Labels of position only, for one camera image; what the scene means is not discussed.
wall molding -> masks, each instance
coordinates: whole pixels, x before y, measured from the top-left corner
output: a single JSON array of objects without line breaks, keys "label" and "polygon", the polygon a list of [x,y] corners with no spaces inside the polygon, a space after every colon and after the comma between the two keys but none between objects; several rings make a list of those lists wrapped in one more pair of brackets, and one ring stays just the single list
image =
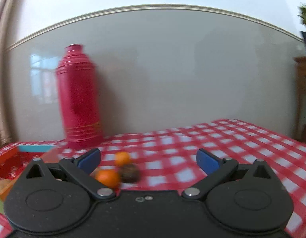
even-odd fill
[{"label": "wall molding", "polygon": [[141,10],[161,10],[161,9],[173,9],[173,10],[190,10],[190,11],[202,11],[202,12],[211,12],[211,13],[217,13],[217,14],[223,14],[223,15],[228,15],[228,16],[232,16],[232,17],[236,17],[236,18],[240,18],[240,19],[244,19],[244,20],[248,20],[248,21],[252,21],[258,24],[261,24],[263,26],[272,28],[274,30],[277,30],[285,35],[288,35],[298,41],[303,42],[303,39],[298,37],[297,35],[282,29],[278,26],[275,26],[271,23],[265,22],[263,20],[259,20],[256,18],[253,18],[251,16],[247,16],[244,14],[240,14],[237,12],[232,12],[232,11],[227,11],[227,10],[223,10],[223,9],[217,9],[217,8],[212,8],[212,7],[205,7],[205,6],[197,6],[197,5],[184,5],[184,4],[143,4],[143,5],[131,5],[131,6],[123,6],[123,7],[116,7],[116,8],[110,8],[110,9],[105,9],[105,10],[100,10],[100,11],[96,11],[96,12],[91,12],[91,13],[87,13],[87,14],[83,14],[68,20],[63,20],[61,22],[55,23],[53,25],[50,25],[46,28],[43,28],[39,31],[36,31],[22,39],[20,39],[19,41],[17,41],[16,43],[10,45],[9,47],[6,48],[6,50],[12,50],[15,47],[29,41],[30,39],[33,39],[41,34],[44,34],[48,31],[52,31],[54,29],[60,28],[62,26],[71,24],[71,23],[75,23],[81,20],[87,20],[87,19],[91,19],[91,18],[95,18],[95,17],[99,17],[99,16],[103,16],[103,15],[108,15],[108,14],[113,14],[113,13],[119,13],[119,12],[130,12],[130,11],[141,11]]}]

orange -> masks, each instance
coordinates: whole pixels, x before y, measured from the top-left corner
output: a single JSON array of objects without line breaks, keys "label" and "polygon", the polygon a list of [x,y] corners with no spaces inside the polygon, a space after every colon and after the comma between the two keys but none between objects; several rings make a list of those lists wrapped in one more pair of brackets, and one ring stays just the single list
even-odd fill
[{"label": "orange", "polygon": [[115,154],[115,164],[119,167],[132,163],[130,155],[128,152],[118,152]]},{"label": "orange", "polygon": [[120,176],[113,169],[100,170],[96,173],[95,179],[111,189],[116,189],[120,186]]}]

red thermos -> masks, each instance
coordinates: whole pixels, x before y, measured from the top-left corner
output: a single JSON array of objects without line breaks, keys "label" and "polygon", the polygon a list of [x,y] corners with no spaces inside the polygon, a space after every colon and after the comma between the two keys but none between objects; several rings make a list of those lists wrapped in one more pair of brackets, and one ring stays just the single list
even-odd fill
[{"label": "red thermos", "polygon": [[66,47],[56,70],[66,141],[72,149],[96,147],[103,141],[95,66],[82,47],[78,44]]}]

silver screw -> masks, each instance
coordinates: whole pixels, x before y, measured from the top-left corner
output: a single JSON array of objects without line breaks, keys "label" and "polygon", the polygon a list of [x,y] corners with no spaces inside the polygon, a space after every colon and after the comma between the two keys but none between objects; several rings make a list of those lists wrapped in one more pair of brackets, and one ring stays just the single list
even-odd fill
[{"label": "silver screw", "polygon": [[196,196],[200,193],[200,190],[195,187],[191,187],[184,190],[184,192],[187,196]]},{"label": "silver screw", "polygon": [[135,201],[137,201],[137,202],[144,202],[144,198],[143,197],[137,197],[137,198],[135,198]]},{"label": "silver screw", "polygon": [[103,197],[110,196],[112,193],[113,190],[111,190],[110,188],[101,188],[97,191],[97,194]]},{"label": "silver screw", "polygon": [[153,197],[150,196],[150,195],[146,195],[146,196],[144,197],[144,199],[147,200],[147,201],[151,201],[151,200],[153,199]]}]

glossy wall panel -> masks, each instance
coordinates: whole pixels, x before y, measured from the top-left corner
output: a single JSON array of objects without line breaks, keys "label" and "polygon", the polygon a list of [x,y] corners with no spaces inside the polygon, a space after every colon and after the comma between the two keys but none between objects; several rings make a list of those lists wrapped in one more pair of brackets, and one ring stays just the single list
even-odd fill
[{"label": "glossy wall panel", "polygon": [[75,22],[7,54],[9,119],[20,140],[63,138],[54,69],[72,43],[97,65],[106,134],[239,118],[291,135],[292,58],[304,44],[248,20],[144,10]]}]

